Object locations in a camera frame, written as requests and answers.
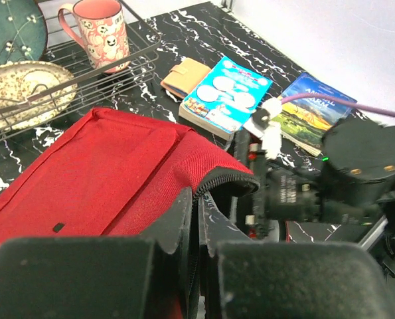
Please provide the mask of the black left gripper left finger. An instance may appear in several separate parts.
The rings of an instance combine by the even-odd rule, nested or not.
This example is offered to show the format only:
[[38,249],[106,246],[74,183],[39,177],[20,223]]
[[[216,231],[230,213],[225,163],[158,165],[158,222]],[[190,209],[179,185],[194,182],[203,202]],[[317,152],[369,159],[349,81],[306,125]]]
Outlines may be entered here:
[[0,246],[0,318],[191,318],[192,191],[140,235]]

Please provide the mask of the blue Animal Farm book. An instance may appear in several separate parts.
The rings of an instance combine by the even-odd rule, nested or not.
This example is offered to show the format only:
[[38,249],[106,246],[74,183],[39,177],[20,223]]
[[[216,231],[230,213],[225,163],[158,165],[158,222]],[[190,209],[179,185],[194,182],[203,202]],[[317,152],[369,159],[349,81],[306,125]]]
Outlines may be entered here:
[[[301,93],[326,94],[355,103],[356,100],[317,80],[304,72],[279,96],[280,99]],[[281,125],[283,137],[291,140],[314,156],[321,153],[323,134],[341,118],[346,118],[351,108],[320,98],[306,98],[287,102],[282,113],[274,118]]]

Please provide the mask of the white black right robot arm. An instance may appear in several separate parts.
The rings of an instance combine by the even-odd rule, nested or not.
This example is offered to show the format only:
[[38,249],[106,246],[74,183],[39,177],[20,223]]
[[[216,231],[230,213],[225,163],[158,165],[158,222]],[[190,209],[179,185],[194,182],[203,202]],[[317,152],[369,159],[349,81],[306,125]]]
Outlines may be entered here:
[[240,130],[234,155],[260,178],[238,224],[255,239],[287,238],[291,221],[368,228],[360,245],[373,254],[395,291],[395,126],[340,120],[321,139],[322,168],[268,158],[258,129]]

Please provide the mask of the blue treehouse comic book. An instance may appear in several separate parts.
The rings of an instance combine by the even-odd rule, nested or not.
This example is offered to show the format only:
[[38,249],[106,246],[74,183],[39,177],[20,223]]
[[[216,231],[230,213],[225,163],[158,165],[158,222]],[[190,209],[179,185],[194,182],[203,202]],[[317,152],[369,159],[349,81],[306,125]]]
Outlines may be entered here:
[[256,111],[273,80],[222,57],[183,99],[179,117],[229,140]]

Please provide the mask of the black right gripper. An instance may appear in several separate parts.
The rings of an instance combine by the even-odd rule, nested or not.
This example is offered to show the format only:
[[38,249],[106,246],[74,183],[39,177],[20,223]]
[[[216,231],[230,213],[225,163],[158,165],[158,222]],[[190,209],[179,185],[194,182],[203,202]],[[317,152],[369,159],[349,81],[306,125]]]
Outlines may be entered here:
[[289,223],[318,222],[321,200],[315,176],[282,159],[266,159],[248,131],[234,135],[234,157],[258,178],[260,188],[236,201],[233,220],[251,239],[289,239]]

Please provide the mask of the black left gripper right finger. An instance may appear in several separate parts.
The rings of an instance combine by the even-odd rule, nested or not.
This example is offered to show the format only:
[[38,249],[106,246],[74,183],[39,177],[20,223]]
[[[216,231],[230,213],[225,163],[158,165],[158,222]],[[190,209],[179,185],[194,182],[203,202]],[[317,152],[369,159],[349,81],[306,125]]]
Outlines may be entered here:
[[198,202],[207,318],[395,318],[379,266],[349,243],[253,241]]

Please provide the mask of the red backpack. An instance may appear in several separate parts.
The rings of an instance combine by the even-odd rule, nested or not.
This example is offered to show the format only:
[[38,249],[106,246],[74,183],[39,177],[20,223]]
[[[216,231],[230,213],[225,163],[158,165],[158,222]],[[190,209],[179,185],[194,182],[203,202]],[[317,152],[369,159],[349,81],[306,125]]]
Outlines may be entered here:
[[198,304],[198,201],[259,188],[237,159],[191,128],[94,108],[0,194],[0,246],[29,237],[140,235],[192,191],[188,278]]

